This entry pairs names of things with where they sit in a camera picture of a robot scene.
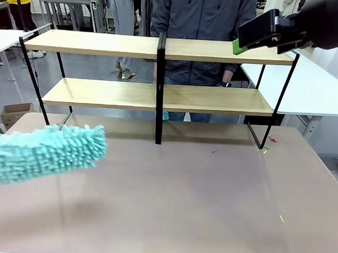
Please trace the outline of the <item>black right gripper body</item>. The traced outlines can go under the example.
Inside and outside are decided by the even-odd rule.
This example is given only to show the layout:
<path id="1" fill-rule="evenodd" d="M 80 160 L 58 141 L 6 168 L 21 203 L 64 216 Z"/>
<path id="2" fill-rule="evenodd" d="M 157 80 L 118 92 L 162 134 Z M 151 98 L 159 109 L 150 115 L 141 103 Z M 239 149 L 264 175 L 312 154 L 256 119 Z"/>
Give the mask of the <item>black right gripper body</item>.
<path id="1" fill-rule="evenodd" d="M 303 35 L 300 48 L 338 48 L 338 0 L 305 0 L 301 9 L 287 18 Z"/>

